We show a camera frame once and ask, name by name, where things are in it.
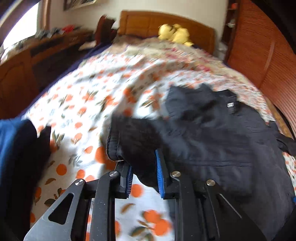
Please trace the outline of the wooden louvred wardrobe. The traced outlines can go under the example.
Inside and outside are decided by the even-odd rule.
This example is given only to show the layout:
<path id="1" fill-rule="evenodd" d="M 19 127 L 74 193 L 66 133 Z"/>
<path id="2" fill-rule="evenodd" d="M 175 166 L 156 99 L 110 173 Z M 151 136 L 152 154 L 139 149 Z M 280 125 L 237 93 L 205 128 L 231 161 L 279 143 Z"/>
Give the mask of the wooden louvred wardrobe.
<path id="1" fill-rule="evenodd" d="M 245 75 L 295 130 L 295 54 L 277 26 L 252 1 L 239 3 L 227 63 Z"/>

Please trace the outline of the wooden chair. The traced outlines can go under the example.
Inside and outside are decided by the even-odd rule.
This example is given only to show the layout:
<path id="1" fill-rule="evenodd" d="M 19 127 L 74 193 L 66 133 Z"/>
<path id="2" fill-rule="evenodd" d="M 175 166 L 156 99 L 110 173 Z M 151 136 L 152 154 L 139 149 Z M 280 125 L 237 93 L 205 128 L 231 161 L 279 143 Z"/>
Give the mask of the wooden chair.
<path id="1" fill-rule="evenodd" d="M 96 45 L 109 44 L 114 40 L 117 34 L 117 29 L 112 28 L 114 23 L 115 19 L 109 18 L 107 15 L 100 17 L 94 35 Z"/>

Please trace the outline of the pink floral quilt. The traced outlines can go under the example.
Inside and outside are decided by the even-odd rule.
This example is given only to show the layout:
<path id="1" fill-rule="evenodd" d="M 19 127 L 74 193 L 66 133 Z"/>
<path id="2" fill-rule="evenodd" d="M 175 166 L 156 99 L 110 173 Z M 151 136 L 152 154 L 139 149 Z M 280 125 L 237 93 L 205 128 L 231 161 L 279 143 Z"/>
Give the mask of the pink floral quilt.
<path id="1" fill-rule="evenodd" d="M 184 63 L 193 63 L 196 67 L 205 66 L 219 75 L 229 72 L 229 67 L 203 49 L 161 41 L 156 37 L 140 39 L 124 35 L 114 40 L 110 52 L 130 56 L 140 54 L 153 59 L 176 59 Z"/>

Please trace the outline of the gold bed runner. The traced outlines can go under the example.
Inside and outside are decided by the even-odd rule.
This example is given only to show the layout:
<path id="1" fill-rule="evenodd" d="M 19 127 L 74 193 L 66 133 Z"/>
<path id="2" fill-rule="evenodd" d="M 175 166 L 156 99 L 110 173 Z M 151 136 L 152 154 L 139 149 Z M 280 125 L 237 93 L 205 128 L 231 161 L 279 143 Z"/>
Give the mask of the gold bed runner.
<path id="1" fill-rule="evenodd" d="M 268 108 L 270 109 L 275 122 L 280 130 L 280 132 L 285 135 L 286 137 L 295 139 L 295 136 L 293 134 L 292 128 L 287 121 L 286 117 L 281 113 L 281 111 L 266 97 L 263 96 Z"/>

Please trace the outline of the black jacket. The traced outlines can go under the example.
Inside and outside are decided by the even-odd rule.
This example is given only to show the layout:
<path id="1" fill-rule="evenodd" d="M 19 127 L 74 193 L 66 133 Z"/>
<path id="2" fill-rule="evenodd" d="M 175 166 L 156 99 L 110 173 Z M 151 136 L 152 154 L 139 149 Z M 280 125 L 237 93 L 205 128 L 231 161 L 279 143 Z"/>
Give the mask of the black jacket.
<path id="1" fill-rule="evenodd" d="M 194 181 L 213 179 L 240 205 L 268 240 L 295 240 L 295 196 L 283 153 L 295 141 L 266 123 L 230 90 L 171 86 L 167 119 L 111 117 L 106 153 L 125 160 L 138 179 L 157 188 L 157 149 Z"/>

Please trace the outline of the window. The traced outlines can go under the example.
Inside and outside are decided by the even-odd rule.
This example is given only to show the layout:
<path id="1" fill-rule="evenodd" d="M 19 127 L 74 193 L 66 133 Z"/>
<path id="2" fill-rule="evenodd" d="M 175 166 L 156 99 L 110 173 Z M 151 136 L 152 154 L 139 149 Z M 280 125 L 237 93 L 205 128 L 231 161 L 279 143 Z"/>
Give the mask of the window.
<path id="1" fill-rule="evenodd" d="M 37 32 L 39 3 L 31 7 L 14 25 L 4 39 L 3 48 L 9 48 L 15 43 L 33 36 Z"/>

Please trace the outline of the orange-print bed sheet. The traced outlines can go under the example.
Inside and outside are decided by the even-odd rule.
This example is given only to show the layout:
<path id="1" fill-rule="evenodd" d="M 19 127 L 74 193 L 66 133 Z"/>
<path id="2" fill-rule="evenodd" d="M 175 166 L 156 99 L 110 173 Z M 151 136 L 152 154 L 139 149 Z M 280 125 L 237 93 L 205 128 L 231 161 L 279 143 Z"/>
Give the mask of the orange-print bed sheet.
<path id="1" fill-rule="evenodd" d="M 36 188 L 30 226 L 73 181 L 93 181 L 115 166 L 103 144 L 112 114 L 165 117 L 172 85 L 197 88 L 203 83 L 234 91 L 265 121 L 273 120 L 260 91 L 231 68 L 219 75 L 193 63 L 114 54 L 104 47 L 59 79 L 25 114 L 38 130 L 51 126 L 52 154 Z"/>

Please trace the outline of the folded blue garment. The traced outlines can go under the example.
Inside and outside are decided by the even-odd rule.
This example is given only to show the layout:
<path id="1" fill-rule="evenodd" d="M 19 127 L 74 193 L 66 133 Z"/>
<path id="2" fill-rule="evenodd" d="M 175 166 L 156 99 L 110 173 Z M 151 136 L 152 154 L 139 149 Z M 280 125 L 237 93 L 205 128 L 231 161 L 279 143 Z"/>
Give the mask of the folded blue garment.
<path id="1" fill-rule="evenodd" d="M 50 151 L 51 127 L 37 133 L 30 120 L 1 120 L 1 222 L 22 238 L 30 228 L 37 183 Z"/>

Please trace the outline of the long wooden desk cabinet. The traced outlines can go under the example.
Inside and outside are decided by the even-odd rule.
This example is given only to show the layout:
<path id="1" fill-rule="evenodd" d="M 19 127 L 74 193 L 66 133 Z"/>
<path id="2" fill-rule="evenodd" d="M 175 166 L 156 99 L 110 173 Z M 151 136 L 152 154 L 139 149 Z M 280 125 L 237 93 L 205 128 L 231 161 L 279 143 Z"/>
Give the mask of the long wooden desk cabinet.
<path id="1" fill-rule="evenodd" d="M 85 53 L 79 47 L 92 37 L 80 29 L 42 40 L 30 39 L 1 63 L 1 118 L 18 116 L 54 80 Z"/>

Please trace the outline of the yellow plush toy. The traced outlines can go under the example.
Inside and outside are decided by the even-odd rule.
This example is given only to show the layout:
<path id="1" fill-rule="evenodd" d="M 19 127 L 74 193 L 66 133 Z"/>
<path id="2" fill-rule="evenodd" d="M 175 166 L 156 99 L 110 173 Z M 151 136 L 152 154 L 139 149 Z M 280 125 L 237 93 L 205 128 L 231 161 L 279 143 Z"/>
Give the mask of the yellow plush toy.
<path id="1" fill-rule="evenodd" d="M 179 24 L 169 25 L 163 24 L 159 27 L 158 38 L 160 40 L 168 40 L 174 43 L 192 46 L 194 43 L 190 40 L 189 31 L 182 28 Z"/>

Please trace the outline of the red item on desk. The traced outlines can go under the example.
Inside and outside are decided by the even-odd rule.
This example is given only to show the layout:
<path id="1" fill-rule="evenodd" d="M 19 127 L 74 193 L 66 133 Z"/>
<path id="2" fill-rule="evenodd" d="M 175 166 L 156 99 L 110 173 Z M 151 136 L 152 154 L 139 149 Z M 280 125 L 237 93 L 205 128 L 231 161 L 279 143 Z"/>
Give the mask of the red item on desk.
<path id="1" fill-rule="evenodd" d="M 67 25 L 65 27 L 62 28 L 62 31 L 64 33 L 70 33 L 72 32 L 73 30 L 75 29 L 75 26 L 74 25 Z"/>

